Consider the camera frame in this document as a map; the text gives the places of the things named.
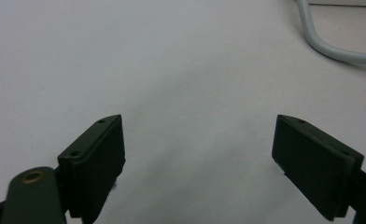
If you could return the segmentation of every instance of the gray cable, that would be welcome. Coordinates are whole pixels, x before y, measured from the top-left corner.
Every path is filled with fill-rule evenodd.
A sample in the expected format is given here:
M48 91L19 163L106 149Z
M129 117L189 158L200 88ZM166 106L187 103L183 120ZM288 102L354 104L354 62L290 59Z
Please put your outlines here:
M309 45L321 54L345 63L363 63L366 64L366 53L356 53L344 49L338 49L323 41L315 30L312 20L311 10L308 0L297 0L299 6L300 18L305 38Z

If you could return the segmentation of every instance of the white table surface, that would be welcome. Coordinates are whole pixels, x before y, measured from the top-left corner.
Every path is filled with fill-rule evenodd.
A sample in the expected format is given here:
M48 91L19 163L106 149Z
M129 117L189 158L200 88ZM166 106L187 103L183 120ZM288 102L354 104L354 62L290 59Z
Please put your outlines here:
M366 52L366 7L311 8ZM366 66L313 51L291 0L0 0L0 202L114 114L127 163L96 223L329 223L273 161L275 119L366 157Z

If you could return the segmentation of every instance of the cable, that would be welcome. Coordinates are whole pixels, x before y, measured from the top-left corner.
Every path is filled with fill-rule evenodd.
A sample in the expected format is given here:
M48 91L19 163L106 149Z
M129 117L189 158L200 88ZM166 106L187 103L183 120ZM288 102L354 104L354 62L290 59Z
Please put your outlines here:
M305 38L312 48L325 56L341 62L366 64L366 53L356 53L353 51L338 49L323 41L317 35L317 31L315 30L308 0L297 0L297 4L299 6Z

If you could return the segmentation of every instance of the curved tube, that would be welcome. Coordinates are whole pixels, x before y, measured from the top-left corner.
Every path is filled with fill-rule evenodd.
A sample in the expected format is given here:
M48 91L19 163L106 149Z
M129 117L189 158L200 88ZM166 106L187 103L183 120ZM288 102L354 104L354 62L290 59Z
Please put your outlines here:
M317 35L317 31L315 30L308 0L297 0L297 3L299 6L304 35L312 48L325 56L341 62L366 64L366 53L356 53L353 51L338 49L323 41Z

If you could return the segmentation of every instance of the tabletop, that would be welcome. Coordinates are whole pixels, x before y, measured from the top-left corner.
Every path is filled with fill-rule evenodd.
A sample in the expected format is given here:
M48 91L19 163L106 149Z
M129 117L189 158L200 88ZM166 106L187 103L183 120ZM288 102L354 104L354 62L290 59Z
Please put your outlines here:
M366 52L366 7L311 10ZM329 223L271 157L276 116L366 157L366 65L311 49L292 0L0 0L0 202L114 114L127 162L96 223Z

